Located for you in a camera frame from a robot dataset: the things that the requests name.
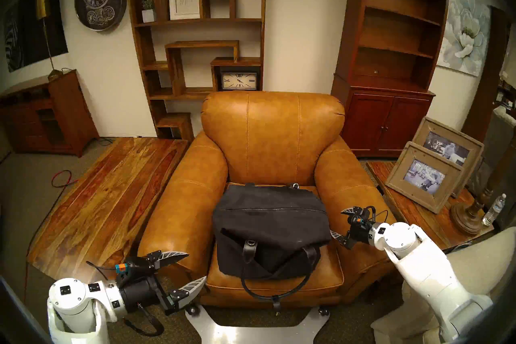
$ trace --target wooden dresser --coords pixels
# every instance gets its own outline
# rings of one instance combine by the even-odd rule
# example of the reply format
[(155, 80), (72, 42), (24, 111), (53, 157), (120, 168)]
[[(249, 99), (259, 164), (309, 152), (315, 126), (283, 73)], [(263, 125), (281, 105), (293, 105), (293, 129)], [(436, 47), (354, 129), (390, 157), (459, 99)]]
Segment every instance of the wooden dresser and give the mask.
[(0, 94), (0, 120), (16, 152), (82, 156), (99, 134), (84, 101), (76, 71), (49, 82), (46, 76)]
[(347, 0), (331, 94), (356, 156), (398, 157), (435, 96), (428, 91), (448, 0)]

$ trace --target wall clock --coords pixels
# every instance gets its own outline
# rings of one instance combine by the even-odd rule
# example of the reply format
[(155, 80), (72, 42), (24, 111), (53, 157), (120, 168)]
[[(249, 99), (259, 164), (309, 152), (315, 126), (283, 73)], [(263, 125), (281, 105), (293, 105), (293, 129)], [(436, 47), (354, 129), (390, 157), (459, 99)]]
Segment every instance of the wall clock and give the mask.
[(75, 0), (75, 12), (84, 26), (101, 31), (122, 20), (126, 4), (126, 0)]
[(257, 74), (249, 73), (222, 73), (222, 89), (223, 90), (257, 90)]

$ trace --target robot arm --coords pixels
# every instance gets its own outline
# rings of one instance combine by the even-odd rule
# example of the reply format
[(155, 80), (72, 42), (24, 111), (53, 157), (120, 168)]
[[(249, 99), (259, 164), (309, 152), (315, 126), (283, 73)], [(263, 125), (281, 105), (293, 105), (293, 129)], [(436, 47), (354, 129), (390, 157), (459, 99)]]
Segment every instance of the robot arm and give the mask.
[(368, 208), (374, 219), (373, 207), (344, 210), (342, 213), (349, 215), (350, 230), (346, 236), (335, 232), (332, 236), (348, 249), (360, 241), (385, 251), (409, 286), (435, 312), (441, 338), (445, 342), (455, 340), (472, 320), (492, 305), (491, 299), (466, 291), (446, 255), (419, 226), (370, 221)]
[[(146, 312), (144, 307), (155, 303), (161, 305), (166, 315), (180, 311), (201, 292), (206, 277), (166, 294), (155, 272), (186, 256), (188, 254), (181, 252), (155, 251), (145, 257), (129, 257), (125, 264), (116, 265), (115, 281), (85, 284), (73, 278), (58, 280), (50, 288), (47, 300), (52, 341), (55, 344), (109, 344), (107, 322), (116, 322), (137, 309)], [(140, 334), (159, 335), (162, 325), (148, 316), (156, 333), (145, 333), (129, 321), (125, 322)]]

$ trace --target brown leather armchair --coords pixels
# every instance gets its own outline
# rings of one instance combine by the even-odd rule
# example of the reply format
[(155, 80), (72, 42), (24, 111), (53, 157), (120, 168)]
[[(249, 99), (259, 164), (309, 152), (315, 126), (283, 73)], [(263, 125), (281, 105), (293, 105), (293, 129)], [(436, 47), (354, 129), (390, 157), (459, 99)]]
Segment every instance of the brown leather armchair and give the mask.
[[(161, 273), (178, 287), (207, 275), (203, 304), (264, 306), (243, 290), (239, 278), (218, 268), (212, 211), (228, 184), (298, 183), (320, 197), (331, 229), (341, 234), (349, 229), (341, 210), (353, 205), (374, 205), (378, 212), (387, 209), (339, 136), (344, 108), (330, 95), (217, 92), (204, 101), (201, 119), (204, 131), (171, 177), (138, 253), (161, 249), (190, 254)], [(390, 213), (387, 221), (395, 222)], [(393, 269), (384, 252), (362, 243), (349, 251), (333, 240), (321, 248), (320, 262), (307, 284), (282, 304), (351, 302)], [(301, 279), (248, 281), (248, 286), (258, 294), (273, 295), (292, 289)]]

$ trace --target black bag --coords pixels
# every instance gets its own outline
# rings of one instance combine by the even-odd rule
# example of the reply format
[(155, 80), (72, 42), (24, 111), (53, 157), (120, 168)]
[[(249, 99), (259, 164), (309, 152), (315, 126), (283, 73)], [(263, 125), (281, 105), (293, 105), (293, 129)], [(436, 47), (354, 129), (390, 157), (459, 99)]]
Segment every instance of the black bag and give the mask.
[[(248, 294), (279, 300), (303, 287), (320, 259), (320, 247), (331, 240), (323, 203), (297, 184), (290, 187), (230, 185), (213, 212), (219, 270), (241, 278)], [(294, 289), (262, 296), (245, 279), (290, 279), (305, 276)]]

